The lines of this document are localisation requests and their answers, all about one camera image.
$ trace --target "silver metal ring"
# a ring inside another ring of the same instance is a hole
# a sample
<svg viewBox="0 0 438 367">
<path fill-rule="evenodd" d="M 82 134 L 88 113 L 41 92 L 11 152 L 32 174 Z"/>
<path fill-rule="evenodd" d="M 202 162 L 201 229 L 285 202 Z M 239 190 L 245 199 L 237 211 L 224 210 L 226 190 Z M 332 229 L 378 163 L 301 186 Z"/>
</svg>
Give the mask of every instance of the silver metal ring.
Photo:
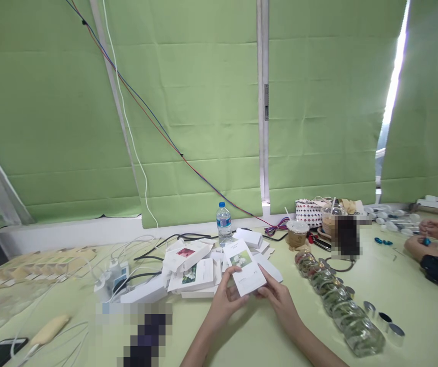
<svg viewBox="0 0 438 367">
<path fill-rule="evenodd" d="M 363 307 L 365 308 L 365 312 L 367 313 L 368 317 L 374 321 L 375 319 L 375 306 L 371 304 L 369 301 L 363 301 Z"/>
<path fill-rule="evenodd" d="M 379 328 L 387 333 L 389 331 L 389 324 L 392 323 L 392 319 L 385 313 L 379 312 L 377 316 L 377 324 Z"/>
<path fill-rule="evenodd" d="M 404 331 L 395 324 L 389 324 L 389 332 L 387 333 L 387 339 L 396 347 L 402 347 L 404 343 L 404 337 L 406 334 Z"/>
</svg>

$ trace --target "cup lid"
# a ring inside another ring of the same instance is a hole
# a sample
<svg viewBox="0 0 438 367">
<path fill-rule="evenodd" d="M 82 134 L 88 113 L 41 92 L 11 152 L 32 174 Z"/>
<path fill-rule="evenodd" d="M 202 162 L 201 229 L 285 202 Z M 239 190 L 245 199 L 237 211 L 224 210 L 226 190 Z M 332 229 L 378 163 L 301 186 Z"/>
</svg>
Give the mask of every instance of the cup lid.
<svg viewBox="0 0 438 367">
<path fill-rule="evenodd" d="M 307 233 L 309 231 L 307 223 L 298 220 L 289 220 L 287 222 L 287 228 L 296 233 Z"/>
</svg>

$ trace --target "sticker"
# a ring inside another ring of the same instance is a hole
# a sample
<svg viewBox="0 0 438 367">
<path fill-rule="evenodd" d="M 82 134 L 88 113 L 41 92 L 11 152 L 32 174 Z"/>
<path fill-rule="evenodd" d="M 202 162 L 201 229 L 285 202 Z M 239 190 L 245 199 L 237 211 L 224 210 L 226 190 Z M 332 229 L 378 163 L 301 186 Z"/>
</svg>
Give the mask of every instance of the sticker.
<svg viewBox="0 0 438 367">
<path fill-rule="evenodd" d="M 189 248 L 184 248 L 181 249 L 180 251 L 177 252 L 177 255 L 183 256 L 183 257 L 189 257 L 190 255 L 192 255 L 195 251 L 190 250 Z"/>
</svg>

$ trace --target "phone screen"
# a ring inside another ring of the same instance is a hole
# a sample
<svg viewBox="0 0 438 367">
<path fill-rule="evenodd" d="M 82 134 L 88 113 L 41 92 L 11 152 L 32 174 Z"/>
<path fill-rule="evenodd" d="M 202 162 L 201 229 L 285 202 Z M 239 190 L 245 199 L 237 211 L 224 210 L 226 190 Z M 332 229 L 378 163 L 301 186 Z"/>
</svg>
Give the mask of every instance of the phone screen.
<svg viewBox="0 0 438 367">
<path fill-rule="evenodd" d="M 10 360 L 10 348 L 12 347 L 13 340 L 7 339 L 0 342 L 0 367 Z M 17 339 L 14 345 L 14 352 L 17 353 L 21 350 L 28 341 L 29 339 L 27 338 Z"/>
</svg>

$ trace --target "green roller blind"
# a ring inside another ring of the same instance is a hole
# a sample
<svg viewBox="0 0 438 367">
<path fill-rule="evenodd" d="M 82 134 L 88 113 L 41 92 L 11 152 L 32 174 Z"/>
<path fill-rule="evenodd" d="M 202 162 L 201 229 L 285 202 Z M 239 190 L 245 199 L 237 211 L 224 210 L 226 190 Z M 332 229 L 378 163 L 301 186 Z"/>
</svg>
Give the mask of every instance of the green roller blind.
<svg viewBox="0 0 438 367">
<path fill-rule="evenodd" d="M 375 201 L 375 150 L 401 0 L 270 0 L 272 213 L 329 195 Z"/>
<path fill-rule="evenodd" d="M 125 0 L 106 6 L 118 67 L 128 82 L 185 158 L 231 201 L 260 215 L 255 2 Z M 159 225 L 215 220 L 221 197 L 123 92 Z M 139 169 L 138 175 L 143 226 L 155 227 Z"/>
<path fill-rule="evenodd" d="M 39 222 L 141 212 L 103 58 L 75 16 L 64 0 L 0 0 L 0 165 Z"/>
<path fill-rule="evenodd" d="M 382 169 L 383 202 L 438 196 L 438 1 L 411 2 Z"/>
</svg>

